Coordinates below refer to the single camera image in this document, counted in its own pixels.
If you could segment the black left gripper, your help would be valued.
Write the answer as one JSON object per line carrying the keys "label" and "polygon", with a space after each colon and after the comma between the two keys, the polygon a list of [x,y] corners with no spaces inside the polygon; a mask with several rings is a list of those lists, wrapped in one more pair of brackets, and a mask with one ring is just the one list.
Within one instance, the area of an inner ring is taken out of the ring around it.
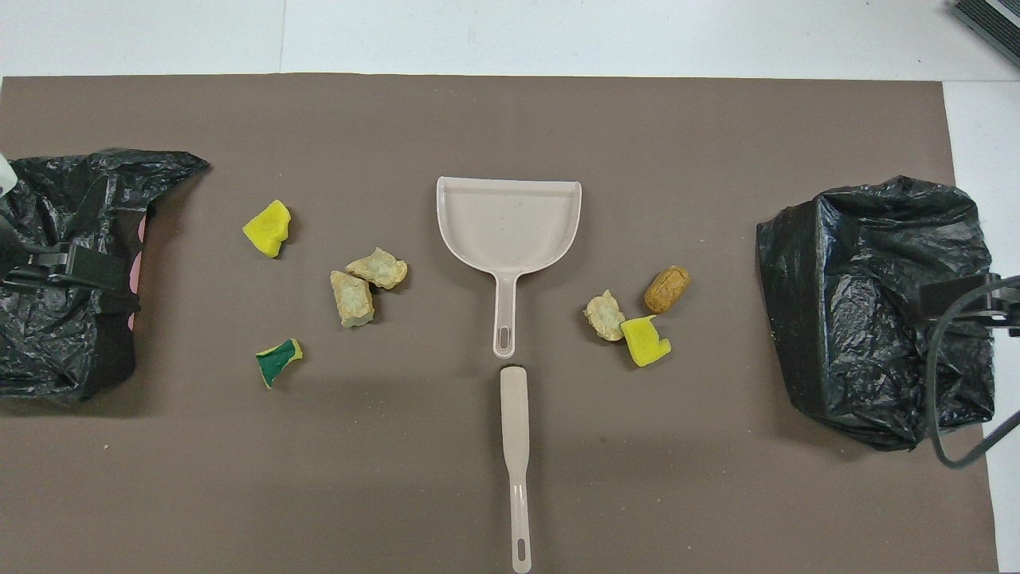
{"label": "black left gripper", "polygon": [[128,266],[123,258],[76,244],[69,244],[67,254],[2,247],[2,286],[63,288],[73,286],[73,283],[104,291],[123,291],[128,284]]}

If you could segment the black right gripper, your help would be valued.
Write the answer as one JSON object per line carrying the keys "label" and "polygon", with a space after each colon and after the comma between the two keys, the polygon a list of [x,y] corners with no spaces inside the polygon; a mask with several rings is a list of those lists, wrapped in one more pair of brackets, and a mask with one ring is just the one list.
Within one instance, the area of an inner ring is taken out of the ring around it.
{"label": "black right gripper", "polygon": [[[991,275],[972,275],[920,286],[919,320],[938,320],[964,294],[988,283]],[[1019,289],[999,286],[970,302],[957,317],[987,317],[988,329],[1005,329],[1010,337],[1019,337]]]}

